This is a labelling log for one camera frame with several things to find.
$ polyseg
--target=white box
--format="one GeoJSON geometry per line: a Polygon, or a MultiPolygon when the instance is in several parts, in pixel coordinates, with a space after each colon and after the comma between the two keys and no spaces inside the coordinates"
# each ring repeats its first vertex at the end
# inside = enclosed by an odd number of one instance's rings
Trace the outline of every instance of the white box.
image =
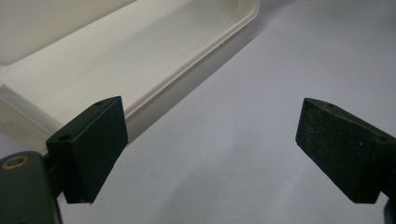
{"type": "Polygon", "coordinates": [[[140,0],[0,67],[0,131],[32,147],[94,102],[136,113],[250,22],[259,0],[140,0]]]}

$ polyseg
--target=black mount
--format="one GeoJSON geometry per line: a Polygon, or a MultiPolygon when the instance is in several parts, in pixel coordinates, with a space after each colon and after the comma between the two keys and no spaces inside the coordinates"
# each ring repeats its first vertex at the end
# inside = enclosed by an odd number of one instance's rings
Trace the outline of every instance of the black mount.
{"type": "Polygon", "coordinates": [[[120,97],[90,106],[33,151],[0,160],[0,223],[62,223],[56,198],[93,203],[128,143],[120,97]]]}
{"type": "Polygon", "coordinates": [[[396,139],[336,105],[304,99],[297,145],[353,203],[389,197],[386,223],[396,223],[396,139]]]}

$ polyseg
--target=metal screw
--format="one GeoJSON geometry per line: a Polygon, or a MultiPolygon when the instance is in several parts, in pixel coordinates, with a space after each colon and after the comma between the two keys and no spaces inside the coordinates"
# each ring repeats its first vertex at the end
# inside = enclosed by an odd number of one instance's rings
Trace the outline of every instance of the metal screw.
{"type": "Polygon", "coordinates": [[[29,161],[29,157],[27,156],[18,156],[18,157],[13,157],[7,161],[5,161],[2,165],[1,168],[5,170],[12,170],[18,167],[23,166],[29,161]]]}

